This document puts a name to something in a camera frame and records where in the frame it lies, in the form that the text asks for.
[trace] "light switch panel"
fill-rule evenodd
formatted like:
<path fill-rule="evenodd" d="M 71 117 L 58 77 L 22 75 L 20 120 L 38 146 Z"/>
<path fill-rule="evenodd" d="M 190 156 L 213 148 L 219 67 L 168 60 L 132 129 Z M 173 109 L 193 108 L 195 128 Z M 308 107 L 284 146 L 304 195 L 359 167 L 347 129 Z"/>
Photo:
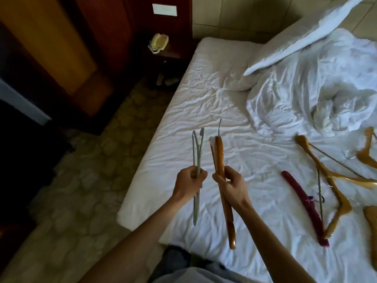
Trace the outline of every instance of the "light switch panel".
<path fill-rule="evenodd" d="M 177 16 L 177 6 L 152 4 L 153 13 L 156 15 Z"/>

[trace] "bed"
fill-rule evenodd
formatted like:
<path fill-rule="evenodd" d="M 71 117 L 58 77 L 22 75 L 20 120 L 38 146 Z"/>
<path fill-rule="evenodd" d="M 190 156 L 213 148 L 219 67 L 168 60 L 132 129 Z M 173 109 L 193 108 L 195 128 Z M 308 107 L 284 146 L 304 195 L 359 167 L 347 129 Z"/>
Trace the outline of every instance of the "bed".
<path fill-rule="evenodd" d="M 118 223 L 136 229 L 172 194 L 180 169 L 192 165 L 192 131 L 205 127 L 202 168 L 208 171 L 200 193 L 198 223 L 193 225 L 193 202 L 187 203 L 160 238 L 191 253 L 223 263 L 230 270 L 257 282 L 272 282 L 252 238 L 236 212 L 237 248 L 229 249 L 224 213 L 217 184 L 211 178 L 214 165 L 209 137 L 218 133 L 224 143 L 225 164 L 239 171 L 252 204 L 261 218 L 317 282 L 377 281 L 370 263 L 370 228 L 362 207 L 377 205 L 377 192 L 337 180 L 352 200 L 354 210 L 343 216 L 330 238 L 330 248 L 321 247 L 303 205 L 281 177 L 289 171 L 308 195 L 318 191 L 314 162 L 295 142 L 264 137 L 253 131 L 245 103 L 248 91 L 224 89 L 229 83 L 252 85 L 254 75 L 239 76 L 247 58 L 261 45 L 252 42 L 203 39 L 169 104 L 133 178 L 118 213 Z M 311 137 L 310 142 L 368 178 L 376 171 L 357 160 L 347 160 L 342 151 L 363 145 L 362 129 L 347 137 Z M 336 162 L 315 154 L 327 168 L 348 175 Z M 372 156 L 377 156 L 372 148 Z M 330 188 L 322 181 L 325 225 L 337 208 Z"/>

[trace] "telephone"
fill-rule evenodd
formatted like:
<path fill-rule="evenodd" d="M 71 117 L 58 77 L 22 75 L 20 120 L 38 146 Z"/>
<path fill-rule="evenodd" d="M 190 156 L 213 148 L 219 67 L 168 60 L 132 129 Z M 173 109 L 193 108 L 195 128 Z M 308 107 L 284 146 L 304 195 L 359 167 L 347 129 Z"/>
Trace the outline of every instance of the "telephone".
<path fill-rule="evenodd" d="M 167 35 L 160 35 L 159 33 L 155 34 L 152 40 L 149 42 L 148 48 L 152 53 L 159 53 L 163 51 L 169 41 Z"/>

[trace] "forearm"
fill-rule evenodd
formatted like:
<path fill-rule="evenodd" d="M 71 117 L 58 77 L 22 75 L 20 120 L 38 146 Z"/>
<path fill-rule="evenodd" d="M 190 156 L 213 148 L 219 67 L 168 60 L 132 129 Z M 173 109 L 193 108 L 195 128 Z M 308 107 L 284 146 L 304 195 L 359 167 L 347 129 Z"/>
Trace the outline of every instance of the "forearm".
<path fill-rule="evenodd" d="M 182 204 L 168 200 L 143 224 L 123 239 L 81 279 L 80 283 L 133 282 L 168 224 Z"/>
<path fill-rule="evenodd" d="M 250 204 L 244 203 L 237 212 L 245 222 L 274 283 L 315 283 Z"/>

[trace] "tiled floor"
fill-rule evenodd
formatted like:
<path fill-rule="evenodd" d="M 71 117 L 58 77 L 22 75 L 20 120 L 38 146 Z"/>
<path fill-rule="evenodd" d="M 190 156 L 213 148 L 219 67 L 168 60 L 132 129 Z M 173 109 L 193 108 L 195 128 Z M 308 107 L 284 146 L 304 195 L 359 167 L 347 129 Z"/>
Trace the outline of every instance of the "tiled floor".
<path fill-rule="evenodd" d="M 79 133 L 76 151 L 56 167 L 30 212 L 38 227 L 0 278 L 10 283 L 74 283 L 129 231 L 116 213 L 173 93 L 135 85 L 101 136 Z M 145 282 L 163 248 L 157 245 L 137 282 Z"/>

